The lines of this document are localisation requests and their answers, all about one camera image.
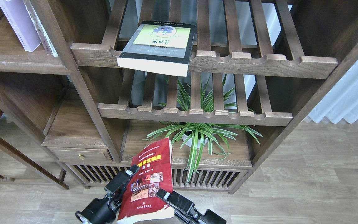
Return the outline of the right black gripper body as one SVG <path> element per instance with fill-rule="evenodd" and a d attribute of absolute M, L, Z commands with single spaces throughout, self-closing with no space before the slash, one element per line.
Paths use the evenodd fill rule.
<path fill-rule="evenodd" d="M 167 203 L 175 210 L 175 217 L 184 224 L 226 224 L 227 221 L 210 209 L 202 215 L 195 204 L 173 191 L 167 193 Z"/>

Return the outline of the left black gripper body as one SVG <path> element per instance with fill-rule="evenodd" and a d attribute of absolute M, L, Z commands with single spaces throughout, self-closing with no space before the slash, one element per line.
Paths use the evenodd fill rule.
<path fill-rule="evenodd" d="M 105 187 L 107 194 L 102 199 L 95 198 L 84 208 L 75 213 L 83 224 L 110 224 L 116 218 L 121 207 L 123 194 L 131 180 L 126 172 L 120 172 Z"/>

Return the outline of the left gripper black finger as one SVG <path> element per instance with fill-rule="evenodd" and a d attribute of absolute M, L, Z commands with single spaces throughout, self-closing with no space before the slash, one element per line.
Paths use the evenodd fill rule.
<path fill-rule="evenodd" d="M 138 165 L 132 165 L 128 170 L 126 170 L 126 174 L 129 176 L 129 178 L 132 178 L 135 176 L 135 174 L 139 171 Z"/>

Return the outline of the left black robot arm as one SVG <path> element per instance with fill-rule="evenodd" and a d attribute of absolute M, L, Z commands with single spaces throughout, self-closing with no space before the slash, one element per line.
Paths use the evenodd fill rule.
<path fill-rule="evenodd" d="M 102 199 L 95 198 L 84 208 L 75 213 L 83 224 L 110 224 L 116 218 L 121 207 L 123 194 L 132 177 L 139 171 L 133 165 L 125 172 L 119 172 L 105 187 L 107 194 Z"/>

